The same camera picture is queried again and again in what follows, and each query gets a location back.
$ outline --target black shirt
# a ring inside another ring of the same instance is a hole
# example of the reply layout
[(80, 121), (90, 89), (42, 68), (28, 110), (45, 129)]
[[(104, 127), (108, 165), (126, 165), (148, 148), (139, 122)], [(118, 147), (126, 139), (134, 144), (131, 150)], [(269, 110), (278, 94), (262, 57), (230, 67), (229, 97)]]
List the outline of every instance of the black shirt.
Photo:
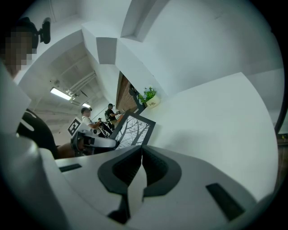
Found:
[(110, 114), (114, 114), (114, 112), (111, 109), (108, 109), (106, 114), (108, 115), (110, 120), (116, 120), (116, 117), (110, 116)]
[(59, 158), (58, 150), (50, 129), (45, 122), (31, 110), (27, 109), (25, 111), (22, 121), (18, 126), (17, 133), (32, 139), (39, 148), (50, 150), (55, 159)]

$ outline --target man in white shirt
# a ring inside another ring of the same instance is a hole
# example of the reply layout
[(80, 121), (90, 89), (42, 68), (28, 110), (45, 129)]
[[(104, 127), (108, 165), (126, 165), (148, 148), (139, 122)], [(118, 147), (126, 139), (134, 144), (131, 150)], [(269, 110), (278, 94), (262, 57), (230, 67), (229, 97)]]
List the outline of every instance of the man in white shirt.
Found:
[(91, 121), (91, 119), (89, 118), (91, 114), (91, 110), (88, 108), (82, 108), (81, 113), (82, 113), (82, 119), (81, 119), (82, 122), (88, 125), (90, 128), (96, 129), (98, 137), (105, 137), (104, 134), (99, 129), (99, 126), (101, 123), (97, 122), (94, 124), (94, 122)]

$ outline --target framed tree picture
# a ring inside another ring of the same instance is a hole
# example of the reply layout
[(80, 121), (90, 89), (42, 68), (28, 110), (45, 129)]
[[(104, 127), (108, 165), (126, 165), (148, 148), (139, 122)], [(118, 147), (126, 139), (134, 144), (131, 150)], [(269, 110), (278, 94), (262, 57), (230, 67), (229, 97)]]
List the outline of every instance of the framed tree picture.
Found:
[(132, 112), (126, 112), (110, 139), (120, 142), (117, 149), (128, 146), (147, 145), (155, 122)]

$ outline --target fluorescent light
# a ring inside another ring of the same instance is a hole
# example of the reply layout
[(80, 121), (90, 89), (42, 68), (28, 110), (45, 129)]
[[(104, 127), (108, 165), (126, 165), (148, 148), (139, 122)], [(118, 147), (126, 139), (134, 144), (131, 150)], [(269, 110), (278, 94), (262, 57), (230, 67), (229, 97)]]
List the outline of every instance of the fluorescent light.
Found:
[(86, 103), (83, 103), (83, 106), (87, 107), (87, 108), (90, 108), (91, 106), (90, 105), (87, 105)]
[(53, 94), (55, 94), (55, 95), (57, 95), (57, 96), (59, 96), (59, 97), (62, 97), (62, 98), (64, 98), (64, 99), (66, 99), (66, 100), (70, 100), (70, 99), (71, 99), (70, 96), (64, 94), (63, 92), (57, 90), (57, 89), (54, 88), (54, 87), (50, 90), (50, 92), (53, 93)]

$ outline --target tree artwork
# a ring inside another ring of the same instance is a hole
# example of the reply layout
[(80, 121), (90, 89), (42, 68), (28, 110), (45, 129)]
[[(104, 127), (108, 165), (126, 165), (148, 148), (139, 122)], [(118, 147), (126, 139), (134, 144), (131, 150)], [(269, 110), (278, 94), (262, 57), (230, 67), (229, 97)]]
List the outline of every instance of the tree artwork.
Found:
[(150, 125), (138, 120), (132, 116), (128, 116), (122, 129), (117, 134), (115, 140), (120, 144), (117, 149), (121, 149), (131, 145), (141, 145)]

